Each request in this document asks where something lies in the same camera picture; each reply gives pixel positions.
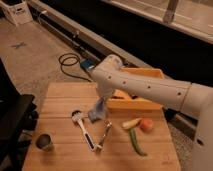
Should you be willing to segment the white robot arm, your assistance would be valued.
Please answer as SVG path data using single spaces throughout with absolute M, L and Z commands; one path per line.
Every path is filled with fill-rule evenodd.
M 118 56 L 109 55 L 92 70 L 99 96 L 107 99 L 118 89 L 197 119 L 190 171 L 213 171 L 213 88 L 134 75 L 122 71 L 122 66 Z

